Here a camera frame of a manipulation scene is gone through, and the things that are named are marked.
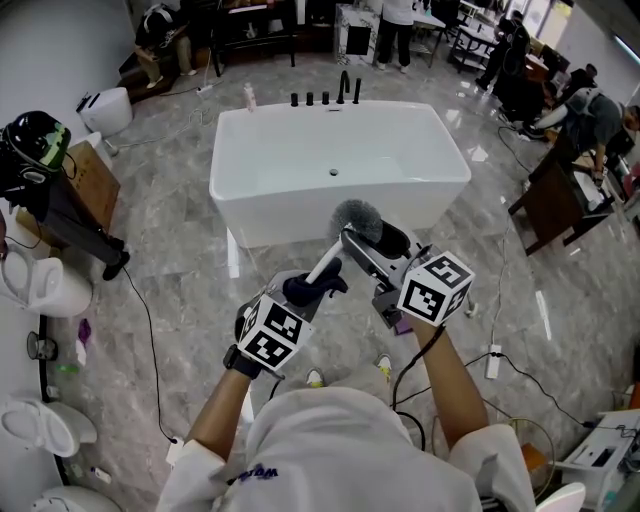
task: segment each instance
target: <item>white power adapter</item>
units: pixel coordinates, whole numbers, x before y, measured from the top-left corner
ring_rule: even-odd
[[[502,354],[502,347],[500,345],[491,345],[489,352],[496,352]],[[485,369],[484,376],[487,379],[495,379],[498,377],[498,370],[500,368],[500,358],[498,356],[487,356],[487,368]]]

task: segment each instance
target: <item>person's hand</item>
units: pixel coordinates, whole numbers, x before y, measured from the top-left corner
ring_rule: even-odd
[[[425,322],[424,320],[420,320],[417,316],[410,315],[409,313],[405,313],[404,317],[418,338],[418,344],[420,344],[420,346],[428,343],[429,340],[433,338],[437,327]]]
[[[602,170],[593,169],[591,171],[591,179],[596,187],[601,188],[604,181],[604,172]]]

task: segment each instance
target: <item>chair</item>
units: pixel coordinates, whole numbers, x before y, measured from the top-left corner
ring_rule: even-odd
[[[540,503],[536,512],[580,512],[586,495],[584,484],[575,482],[565,485]]]

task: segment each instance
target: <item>white appliance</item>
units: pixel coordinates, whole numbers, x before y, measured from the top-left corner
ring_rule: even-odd
[[[124,87],[99,92],[80,111],[80,117],[91,131],[103,137],[124,130],[133,120],[131,101]]]
[[[346,199],[430,228],[471,179],[430,105],[345,101],[220,114],[209,192],[240,246],[324,238]]]
[[[80,443],[95,443],[98,433],[89,418],[59,402],[8,398],[0,405],[0,430],[26,448],[44,448],[71,457]]]
[[[102,494],[70,485],[42,493],[33,502],[32,512],[120,512],[120,508]]]
[[[89,282],[58,258],[36,260],[21,247],[8,244],[0,261],[0,295],[23,309],[65,318],[79,315],[91,303]]]

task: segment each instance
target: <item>white bathtub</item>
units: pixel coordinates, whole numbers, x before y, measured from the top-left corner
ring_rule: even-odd
[[[220,114],[209,192],[238,244],[256,247],[325,237],[351,198],[429,228],[470,178],[430,105],[280,104]]]

